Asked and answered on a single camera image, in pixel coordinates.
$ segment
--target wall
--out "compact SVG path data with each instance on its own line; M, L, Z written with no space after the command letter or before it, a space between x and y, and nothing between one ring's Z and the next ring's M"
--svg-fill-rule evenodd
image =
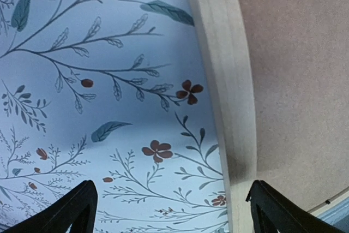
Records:
M92 179L95 232L227 229L187 1L0 1L0 223Z

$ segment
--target floral wallpaper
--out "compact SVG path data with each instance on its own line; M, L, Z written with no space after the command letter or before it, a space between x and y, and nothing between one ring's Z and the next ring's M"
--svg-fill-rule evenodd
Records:
M187 0L0 0L0 223L96 184L98 233L225 232Z

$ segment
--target textured wall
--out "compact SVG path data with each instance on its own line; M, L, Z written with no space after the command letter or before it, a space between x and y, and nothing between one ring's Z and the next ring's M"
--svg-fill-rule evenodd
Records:
M258 174L302 208L349 185L349 0L240 0Z

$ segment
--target red flower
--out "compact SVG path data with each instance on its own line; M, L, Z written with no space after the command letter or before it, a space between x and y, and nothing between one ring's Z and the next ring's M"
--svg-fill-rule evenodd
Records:
M203 86L196 84L191 87L191 81L185 80L182 83L182 87L184 90L180 90L176 92L176 97L179 99L186 98L188 96L188 104L194 105L197 103L197 98L193 95L194 93L200 93L203 91Z
M216 199L212 200L212 205L213 206L224 206L225 203L226 203L226 199L225 199L225 196L222 196L222 195L219 195Z
M170 151L171 145L168 143L161 143L158 140L153 140L151 142L151 148L144 147L142 152L146 156L153 156L156 163L163 162L163 158L171 158L173 153Z
M30 186L30 188L31 188L32 190L37 190L37 189L38 189L38 188L35 186L35 184L32 183L32 182L29 182L28 185Z
M46 151L44 151L43 148L38 148L38 149L36 150L36 153L37 153L39 156L41 156L40 159L42 159L42 160L46 160L47 158L49 158L49 156L47 155Z
M93 81L91 79L83 79L83 80L81 80L81 85L83 87L92 87Z

